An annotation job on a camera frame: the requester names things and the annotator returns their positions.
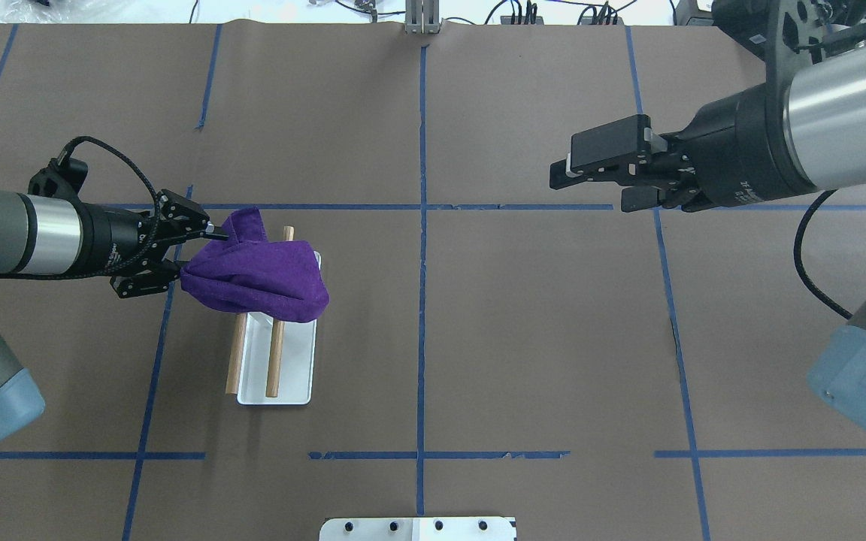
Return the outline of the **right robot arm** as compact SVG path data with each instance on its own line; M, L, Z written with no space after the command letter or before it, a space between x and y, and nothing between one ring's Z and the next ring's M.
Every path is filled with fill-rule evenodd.
M765 65L765 82L701 107L661 134L646 114L577 132L551 189L622 187L622 212L685 213L815 194L798 223L801 283L844 319L808 387L866 430L866 301L846 310L811 280L803 243L839 189L866 185L866 1L715 1L713 25Z

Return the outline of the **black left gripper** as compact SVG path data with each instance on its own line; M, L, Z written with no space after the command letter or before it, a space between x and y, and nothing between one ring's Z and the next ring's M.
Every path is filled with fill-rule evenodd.
M168 291L182 264L169 260L173 247L194 239L226 242L229 233L213 225L201 205L169 189L156 195L159 208L133 212L80 204L82 247L76 257L79 277L109 277L120 298Z

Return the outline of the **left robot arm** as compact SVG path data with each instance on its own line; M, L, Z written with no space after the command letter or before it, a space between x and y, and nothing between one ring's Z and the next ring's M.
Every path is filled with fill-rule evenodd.
M154 198L164 211L141 213L86 204L71 189L46 198L0 191L0 275L7 280L109 277L121 298L168 290L181 264L166 258L187 240L226 240L200 205L175 192ZM30 372L0 335L0 441L44 413Z

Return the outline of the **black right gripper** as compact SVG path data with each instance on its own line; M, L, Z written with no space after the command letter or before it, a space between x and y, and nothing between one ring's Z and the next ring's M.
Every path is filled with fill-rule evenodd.
M781 165L768 138L766 89L747 89L701 107L680 132L657 134L632 114L573 134L568 157L550 165L550 188L615 183L621 209L693 213L814 194L796 168Z

